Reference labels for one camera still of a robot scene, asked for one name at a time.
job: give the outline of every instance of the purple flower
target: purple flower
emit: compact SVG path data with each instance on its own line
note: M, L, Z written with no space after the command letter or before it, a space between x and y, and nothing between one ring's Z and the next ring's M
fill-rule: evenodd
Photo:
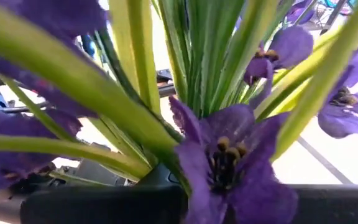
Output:
M232 105L198 120L178 100L170 103L186 136L175 148L192 189L186 223L291 222L296 193L277 181L269 163L286 114L256 124L249 106Z
M47 114L73 136L82 127L75 117L65 112L48 109ZM0 112L0 135L57 138L35 117L9 115L3 112ZM27 178L29 174L47 166L56 157L58 156L34 152L0 151L0 189Z
M312 0L304 0L294 4L287 13L287 21L295 22L310 5ZM314 15L314 9L309 10L306 15L299 21L299 25L305 24L308 22Z
M0 6L45 29L81 57L84 62L104 73L73 43L76 36L106 25L106 12L100 8L97 0L0 0ZM35 90L60 110L77 116L96 116L94 112L72 100L36 74L1 57L0 72Z
M358 134L358 93L349 87L358 82L358 49L318 114L321 129L334 138Z
M253 85L260 78L267 80L262 92L251 99L251 107L255 108L270 94L274 70L298 65L312 52L313 36L299 26L278 31L268 51L264 52L263 47L260 46L255 57L248 64L244 81L248 85Z

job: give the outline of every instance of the iris flower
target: iris flower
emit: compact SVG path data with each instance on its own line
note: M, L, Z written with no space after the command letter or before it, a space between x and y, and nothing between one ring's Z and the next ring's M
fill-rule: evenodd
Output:
M81 123L73 116L59 110L47 109L51 116L68 133L75 136ZM0 111L0 135L57 138L35 117L22 114L5 114ZM33 172L47 166L57 155L34 152L0 151L0 189L5 189Z
M0 6L43 28L81 57L84 62L104 73L73 43L76 36L85 35L106 25L106 12L100 8L97 0L0 0ZM77 116L96 116L92 111L39 78L37 74L20 68L2 57L0 57L0 73L35 90L60 110Z
M358 134L358 93L349 91L357 82L358 49L318 114L321 129L334 138Z
M294 23L303 14L311 2L312 0L304 0L294 4L287 13L287 21ZM313 17L314 12L314 9L309 10L301 21L299 21L299 25L308 22Z
M178 100L170 103L186 137L175 148L192 189L186 223L291 222L297 195L277 181L269 162L286 114L256 124L251 107L232 105L198 120Z
M262 92L251 99L250 105L255 108L270 94L275 70L298 65L312 52L313 36L299 26L278 31L266 52L260 45L254 58L248 64L244 81L248 85L253 85L255 81L266 78L266 82Z

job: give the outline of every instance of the black planter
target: black planter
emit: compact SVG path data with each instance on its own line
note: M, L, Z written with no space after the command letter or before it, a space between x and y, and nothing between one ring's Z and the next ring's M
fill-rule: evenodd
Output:
M293 224L358 224L358 185L291 185ZM179 223L186 195L164 166L134 187L61 187L0 203L0 220L21 224Z

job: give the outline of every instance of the flower center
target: flower center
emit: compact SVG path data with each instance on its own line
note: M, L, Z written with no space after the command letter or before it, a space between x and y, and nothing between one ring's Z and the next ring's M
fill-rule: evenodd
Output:
M264 52L262 49L258 49L258 51L255 54L255 58L266 58L270 62L275 62L278 59L280 59L276 51L268 50L267 52Z
M208 184L213 192L223 193L240 180L241 174L236 172L236 165L247 154L247 149L242 142L230 147L229 138L225 136L219 138L216 147L218 150L212 155L206 152L211 168Z
M352 106L358 102L357 97L352 95L347 89L347 87L343 86L338 90L338 92L331 98L329 101L330 105L333 106Z

